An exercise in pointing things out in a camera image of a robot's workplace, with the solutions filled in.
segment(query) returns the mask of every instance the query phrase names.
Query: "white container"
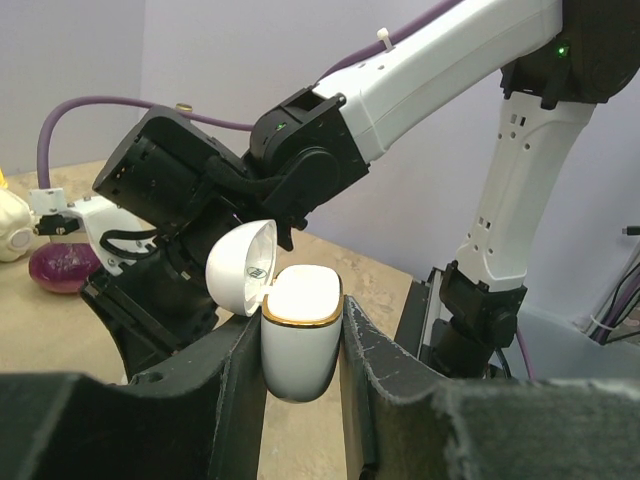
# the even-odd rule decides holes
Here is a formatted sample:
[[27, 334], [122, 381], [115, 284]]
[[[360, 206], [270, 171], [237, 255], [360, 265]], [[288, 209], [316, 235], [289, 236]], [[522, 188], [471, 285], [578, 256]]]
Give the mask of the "white container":
[[0, 262], [13, 262], [33, 245], [33, 216], [27, 202], [0, 188]]
[[274, 280], [277, 229], [273, 220], [242, 225], [211, 250], [206, 280], [213, 300], [238, 315], [262, 305], [262, 369], [267, 388], [290, 402], [309, 402], [335, 371], [344, 294], [327, 267], [294, 265]]

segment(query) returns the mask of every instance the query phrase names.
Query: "white cable clip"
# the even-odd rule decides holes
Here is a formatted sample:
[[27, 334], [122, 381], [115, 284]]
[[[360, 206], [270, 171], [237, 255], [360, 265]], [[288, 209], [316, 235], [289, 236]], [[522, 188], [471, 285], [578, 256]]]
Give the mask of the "white cable clip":
[[389, 38], [389, 30], [387, 30], [386, 28], [381, 28], [380, 30], [378, 30], [378, 40], [382, 40], [382, 43], [384, 43], [384, 46], [387, 49], [387, 52], [393, 50], [393, 44], [391, 43], [391, 39]]
[[596, 317], [594, 317], [593, 315], [589, 315], [589, 318], [591, 319], [591, 321], [593, 323], [595, 323], [597, 326], [599, 326], [600, 328], [604, 328], [605, 330], [609, 330], [610, 332], [613, 332], [615, 330], [615, 328], [611, 328], [607, 325], [603, 325], [602, 323], [600, 323], [599, 321], [596, 320]]

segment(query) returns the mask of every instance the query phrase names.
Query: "white cup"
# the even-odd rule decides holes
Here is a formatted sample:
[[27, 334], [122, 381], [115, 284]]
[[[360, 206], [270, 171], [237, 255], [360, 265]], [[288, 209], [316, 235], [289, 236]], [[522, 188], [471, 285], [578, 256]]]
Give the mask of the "white cup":
[[342, 283], [327, 267], [283, 270], [262, 303], [262, 370], [269, 391], [290, 402], [320, 397], [335, 371]]

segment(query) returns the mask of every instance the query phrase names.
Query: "logo on lid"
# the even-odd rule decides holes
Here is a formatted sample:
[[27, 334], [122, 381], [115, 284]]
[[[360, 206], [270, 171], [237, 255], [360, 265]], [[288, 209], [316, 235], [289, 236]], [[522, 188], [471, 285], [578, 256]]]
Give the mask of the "logo on lid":
[[251, 278], [261, 279], [267, 276], [267, 272], [258, 267], [249, 267], [247, 268], [247, 275]]

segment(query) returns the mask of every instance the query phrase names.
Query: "gold rim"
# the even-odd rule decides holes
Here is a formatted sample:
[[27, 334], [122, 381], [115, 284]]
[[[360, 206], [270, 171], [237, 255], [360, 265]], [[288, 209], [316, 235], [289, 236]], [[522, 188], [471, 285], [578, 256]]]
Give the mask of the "gold rim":
[[300, 322], [296, 320], [286, 320], [284, 318], [280, 318], [271, 313], [271, 311], [269, 310], [269, 295], [265, 295], [264, 301], [262, 302], [262, 315], [269, 322], [276, 325], [282, 325], [283, 327], [321, 328], [331, 325], [332, 323], [335, 323], [338, 318], [340, 318], [342, 309], [344, 308], [344, 294], [342, 291], [342, 278], [340, 278], [340, 275], [338, 275], [338, 281], [340, 282], [340, 300], [338, 301], [338, 306], [331, 315], [323, 318], [322, 320], [316, 320], [313, 322]]

